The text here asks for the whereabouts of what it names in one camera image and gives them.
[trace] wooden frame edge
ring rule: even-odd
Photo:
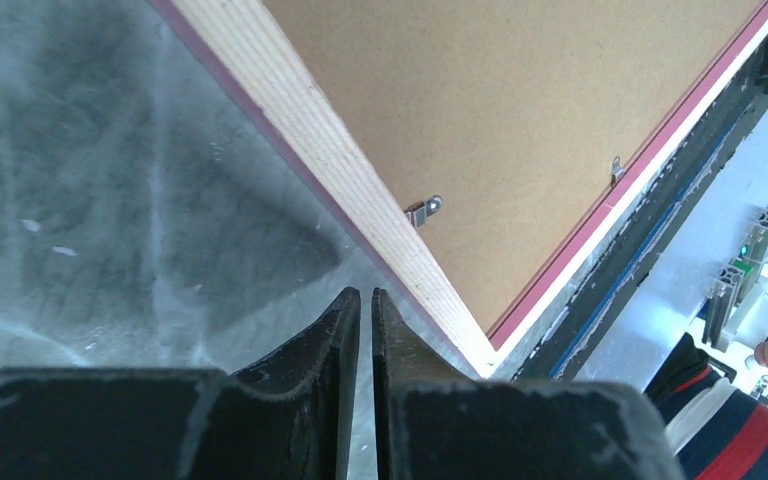
[[[495,364],[516,347],[528,329],[597,248],[634,199],[654,180],[705,110],[768,34],[768,0],[721,51],[705,74],[668,114],[660,128],[638,150],[620,182],[590,212],[524,295],[497,324],[490,341],[498,350]]]
[[[393,273],[432,328],[478,376],[489,377],[496,350],[263,3],[151,3],[356,240]]]

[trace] pink painted edge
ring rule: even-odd
[[[528,312],[534,308],[540,298],[549,290],[551,284],[560,276],[573,257],[584,247],[587,240],[595,233],[602,222],[607,218],[611,208],[625,195],[632,184],[643,174],[646,167],[655,159],[658,152],[666,145],[670,137],[675,134],[680,125],[690,116],[703,97],[710,92],[716,81],[726,69],[735,61],[738,54],[749,44],[752,37],[764,26],[768,20],[768,0],[754,14],[752,19],[744,26],[732,43],[719,55],[708,73],[699,80],[695,87],[688,93],[684,100],[669,115],[669,119],[661,126],[649,143],[640,151],[627,168],[622,180],[610,191],[607,196],[596,206],[587,219],[580,224],[572,237],[549,262],[539,277],[527,287],[524,295],[509,313],[497,323],[495,330],[490,335],[490,343],[493,348],[499,350],[513,335],[516,328],[525,320]]]
[[[272,144],[284,161],[296,172],[296,174],[307,184],[311,191],[316,195],[320,202],[327,208],[332,215],[340,222],[349,235],[364,249],[372,261],[383,271],[387,272],[396,288],[407,298],[414,309],[423,317],[426,323],[444,338],[448,336],[443,332],[437,322],[419,303],[416,297],[410,292],[407,285],[402,282],[395,272],[392,271],[387,262],[381,257],[377,250],[369,243],[366,237],[357,228],[354,222],[343,211],[334,197],[325,189],[325,187],[313,175],[313,172],[307,168],[307,165],[296,154],[293,148],[284,140],[284,137],[266,118],[263,109],[255,103],[245,89],[234,79],[231,72],[225,67],[219,57],[204,42],[201,36],[193,29],[184,15],[172,3],[172,0],[150,0],[151,5],[178,35],[184,44],[193,52],[193,55],[201,64],[211,73],[214,79],[219,83],[222,89],[243,109],[251,121],[257,126],[261,134]],[[475,368],[469,359],[463,355],[458,348],[452,349],[454,354],[464,361],[465,365]]]

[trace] concrete floor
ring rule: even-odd
[[[347,285],[393,290],[148,4],[0,0],[0,366],[236,370]]]

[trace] white stripe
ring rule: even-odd
[[[726,403],[736,389],[727,378],[717,380],[693,397],[667,425],[667,442],[673,455],[678,452],[708,423]]]

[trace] blue line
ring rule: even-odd
[[[593,314],[591,314],[590,318],[587,319],[587,322],[584,323],[584,327],[578,332],[578,334],[575,336],[575,338],[570,343],[570,345],[566,348],[566,350],[564,350],[564,353],[561,355],[560,360],[558,360],[558,363],[555,364],[554,368],[552,368],[552,371],[549,373],[550,378],[555,378],[555,375],[557,375],[558,372],[561,371],[561,368],[563,368],[564,364],[572,356],[573,350],[575,350],[578,344],[581,343],[581,341],[584,339],[584,336],[590,331],[590,328],[593,326],[593,323],[599,317],[599,314],[602,313],[602,310],[605,309],[605,306],[607,305],[608,301],[614,297],[614,294],[616,294],[620,284],[628,277],[631,269],[635,265],[637,265],[638,261],[643,256],[643,252],[647,248],[649,248],[649,245],[652,243],[652,240],[661,231],[661,228],[664,226],[667,219],[670,218],[670,215],[673,213],[676,207],[681,204],[681,199],[684,198],[684,194],[687,193],[687,191],[690,189],[690,186],[693,185],[693,182],[696,180],[696,178],[699,176],[699,174],[702,172],[705,166],[708,165],[708,163],[711,161],[711,156],[714,155],[714,153],[717,151],[718,148],[720,148],[723,145],[723,143],[725,143],[726,137],[728,137],[728,135],[732,132],[732,130],[734,130],[734,126],[736,124],[737,122],[732,124],[732,126],[728,130],[726,130],[725,133],[723,133],[719,141],[714,145],[714,147],[708,153],[708,156],[706,157],[707,160],[705,161],[705,163],[702,164],[699,170],[696,171],[696,175],[694,175],[693,178],[691,178],[690,181],[687,182],[684,188],[682,188],[682,190],[679,192],[676,199],[673,200],[672,205],[670,205],[667,211],[664,212],[664,215],[661,216],[661,218],[658,220],[658,223],[655,225],[655,228],[653,228],[652,231],[649,232],[649,235],[646,236],[646,239],[643,242],[643,244],[634,253],[634,257],[632,258],[632,260],[628,263],[628,265],[625,266],[622,273],[614,281],[613,285],[611,285],[611,290],[608,292],[607,295],[605,295],[602,301],[599,302],[599,305],[594,310]]]

